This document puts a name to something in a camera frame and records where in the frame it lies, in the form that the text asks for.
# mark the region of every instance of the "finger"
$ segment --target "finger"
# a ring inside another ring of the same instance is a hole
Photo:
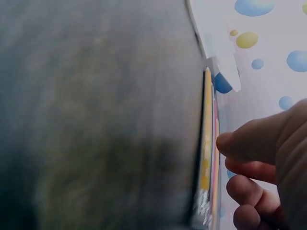
[[[216,145],[223,155],[234,160],[275,164],[277,150],[306,121],[306,115],[305,99],[288,111],[250,121],[233,133],[221,134]]]
[[[261,220],[256,209],[251,205],[242,205],[234,213],[234,226],[238,230],[273,230]]]
[[[233,173],[244,175],[255,180],[276,184],[276,168],[273,165],[259,161],[239,163],[227,157],[225,160],[225,166]]]
[[[245,176],[236,175],[229,180],[226,188],[239,205],[251,205],[255,207],[261,218],[272,226],[288,229],[279,198],[264,190],[256,182]]]

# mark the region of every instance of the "hand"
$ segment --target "hand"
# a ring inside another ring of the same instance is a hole
[[[226,167],[239,174],[227,184],[240,205],[234,213],[239,230],[307,229],[307,100],[221,134],[217,147]],[[279,197],[250,178],[276,184]]]

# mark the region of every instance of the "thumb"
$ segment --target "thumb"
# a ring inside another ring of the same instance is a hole
[[[275,164],[281,145],[307,119],[307,100],[288,111],[247,122],[232,133],[221,134],[216,145],[219,151],[237,161],[261,161]]]

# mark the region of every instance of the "yellow circle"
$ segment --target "yellow circle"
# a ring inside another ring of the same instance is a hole
[[[307,3],[303,5],[303,12],[307,15]]]
[[[238,33],[239,33],[238,30],[232,30],[232,31],[230,31],[230,35],[231,35],[231,36],[236,36]]]
[[[242,49],[253,47],[258,42],[258,35],[254,32],[245,32],[236,39],[236,44]]]

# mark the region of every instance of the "blue circle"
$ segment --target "blue circle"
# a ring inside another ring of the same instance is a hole
[[[287,58],[288,66],[296,72],[307,72],[307,51],[296,50]]]
[[[262,59],[255,59],[251,63],[253,69],[261,69],[264,66],[264,62]]]
[[[221,73],[218,73],[215,78],[215,87],[216,90],[220,93],[228,93],[232,90],[231,85],[226,81],[224,76]]]
[[[257,17],[274,9],[273,0],[237,0],[235,10],[245,16]]]
[[[292,102],[292,98],[289,96],[284,96],[279,100],[279,106],[283,109],[283,110],[288,110],[292,107],[293,102]]]
[[[232,171],[229,171],[229,170],[227,169],[227,176],[228,176],[229,179],[232,178],[232,177],[235,176],[235,175],[236,175],[235,173],[233,173]]]

